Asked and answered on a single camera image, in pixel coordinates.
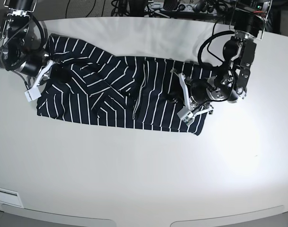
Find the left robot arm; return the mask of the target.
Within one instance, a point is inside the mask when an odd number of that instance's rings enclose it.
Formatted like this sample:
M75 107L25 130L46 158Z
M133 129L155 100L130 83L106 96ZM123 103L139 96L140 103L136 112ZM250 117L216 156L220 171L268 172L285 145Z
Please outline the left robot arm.
M257 46L255 39L263 38L271 6L271 0L199 0L193 7L195 13L215 10L220 15L218 20L230 19L229 29L213 32L198 51L199 66L215 75L210 79L186 77L179 88L170 89L166 99L197 113L201 107L208 109L212 102L233 103L246 96ZM223 46L221 65L204 63L203 51L224 35L230 35L230 39Z

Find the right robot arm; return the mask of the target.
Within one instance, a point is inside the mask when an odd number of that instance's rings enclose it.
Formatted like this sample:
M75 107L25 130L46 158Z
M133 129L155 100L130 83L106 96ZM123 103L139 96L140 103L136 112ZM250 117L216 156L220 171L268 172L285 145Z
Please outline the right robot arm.
M17 74L26 88L52 80L71 81L56 54L55 36L49 35L34 16L37 1L6 0L0 26L0 69Z

